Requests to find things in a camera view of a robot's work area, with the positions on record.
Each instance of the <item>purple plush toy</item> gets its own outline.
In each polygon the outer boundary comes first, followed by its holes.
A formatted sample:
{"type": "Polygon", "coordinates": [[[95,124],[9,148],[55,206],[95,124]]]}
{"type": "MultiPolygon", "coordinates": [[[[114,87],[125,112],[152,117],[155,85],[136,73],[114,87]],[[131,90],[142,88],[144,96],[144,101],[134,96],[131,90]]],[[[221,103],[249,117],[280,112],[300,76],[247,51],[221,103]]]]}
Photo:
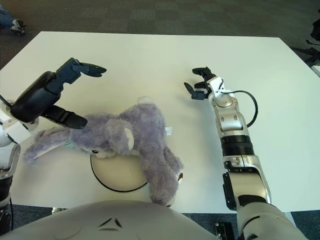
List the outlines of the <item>purple plush toy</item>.
{"type": "Polygon", "coordinates": [[[86,116],[83,129],[57,127],[41,131],[23,158],[32,162],[48,151],[71,142],[97,158],[137,155],[150,185],[152,202],[168,206],[175,199],[183,164],[166,144],[165,119],[148,97],[119,115],[98,113],[86,116]]]}

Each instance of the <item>shoe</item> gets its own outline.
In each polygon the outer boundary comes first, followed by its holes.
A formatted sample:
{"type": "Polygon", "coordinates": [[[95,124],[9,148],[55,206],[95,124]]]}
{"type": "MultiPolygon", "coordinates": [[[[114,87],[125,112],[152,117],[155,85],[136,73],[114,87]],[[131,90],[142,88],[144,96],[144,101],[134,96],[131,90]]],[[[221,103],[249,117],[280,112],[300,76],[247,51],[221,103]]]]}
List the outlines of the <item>shoe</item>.
{"type": "Polygon", "coordinates": [[[10,28],[10,30],[17,35],[25,35],[25,23],[24,21],[20,20],[20,19],[15,19],[12,21],[12,27],[10,28]]]}

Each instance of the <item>plush bunny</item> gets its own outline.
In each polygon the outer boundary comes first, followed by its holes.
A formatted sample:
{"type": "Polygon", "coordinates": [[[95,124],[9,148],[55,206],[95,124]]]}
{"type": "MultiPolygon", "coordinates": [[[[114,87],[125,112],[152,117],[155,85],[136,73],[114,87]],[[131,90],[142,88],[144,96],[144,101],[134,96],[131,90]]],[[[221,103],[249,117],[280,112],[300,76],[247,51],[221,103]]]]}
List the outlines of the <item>plush bunny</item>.
{"type": "Polygon", "coordinates": [[[119,115],[98,113],[86,118],[83,129],[57,127],[39,132],[24,160],[32,162],[66,143],[98,158],[138,155],[152,202],[171,205],[183,177],[183,164],[166,144],[165,119],[151,99],[140,98],[137,105],[119,115]]]}

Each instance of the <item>white table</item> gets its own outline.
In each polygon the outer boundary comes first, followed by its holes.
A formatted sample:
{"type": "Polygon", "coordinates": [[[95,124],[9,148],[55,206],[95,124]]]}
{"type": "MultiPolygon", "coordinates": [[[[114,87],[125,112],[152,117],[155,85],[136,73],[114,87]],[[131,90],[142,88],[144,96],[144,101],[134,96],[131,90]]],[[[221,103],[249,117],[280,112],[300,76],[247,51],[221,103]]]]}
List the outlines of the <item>white table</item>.
{"type": "MultiPolygon", "coordinates": [[[[168,145],[185,165],[173,208],[189,213],[230,213],[222,188],[222,150],[207,101],[191,100],[183,82],[208,66],[226,88],[246,90],[259,104],[249,128],[272,193],[284,212],[320,209],[318,76],[279,38],[41,32],[0,71],[0,92],[15,100],[45,71],[70,57],[107,68],[102,78],[82,76],[65,85],[59,106],[79,115],[120,113],[151,96],[172,127],[168,145]]],[[[237,95],[247,122],[254,107],[237,95]]],[[[54,126],[41,119],[39,130],[54,126]]],[[[103,200],[148,201],[148,188],[107,190],[89,156],[59,148],[35,164],[20,161],[11,187],[14,204],[71,208],[103,200]]]]}

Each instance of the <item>gray carpet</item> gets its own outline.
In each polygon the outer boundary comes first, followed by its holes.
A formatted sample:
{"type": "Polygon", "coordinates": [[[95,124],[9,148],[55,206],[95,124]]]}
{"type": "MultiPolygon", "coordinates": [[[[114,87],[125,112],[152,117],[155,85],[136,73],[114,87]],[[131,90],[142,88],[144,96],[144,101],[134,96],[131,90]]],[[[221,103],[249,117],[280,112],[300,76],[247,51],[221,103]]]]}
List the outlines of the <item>gray carpet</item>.
{"type": "MultiPolygon", "coordinates": [[[[280,37],[289,46],[309,48],[305,39],[313,40],[312,23],[320,18],[319,0],[0,0],[0,4],[27,24],[22,37],[0,30],[0,69],[40,31],[280,37]]],[[[14,210],[16,227],[51,212],[17,205],[14,210]]],[[[186,215],[211,232],[215,222],[235,226],[234,214],[186,215]]],[[[292,215],[307,238],[320,240],[320,211],[292,215]]]]}

